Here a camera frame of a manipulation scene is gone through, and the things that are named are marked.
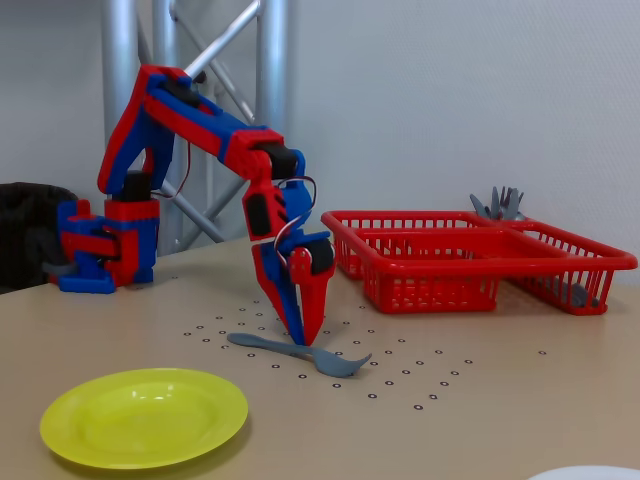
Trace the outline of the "blue gripper with motor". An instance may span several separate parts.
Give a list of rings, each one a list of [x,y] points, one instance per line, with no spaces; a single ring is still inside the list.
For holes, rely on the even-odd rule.
[[[297,345],[312,345],[324,321],[328,282],[334,274],[329,232],[295,229],[283,235],[277,247],[274,241],[264,242],[253,245],[251,252],[258,283],[289,336]],[[293,283],[299,288],[302,317]]]

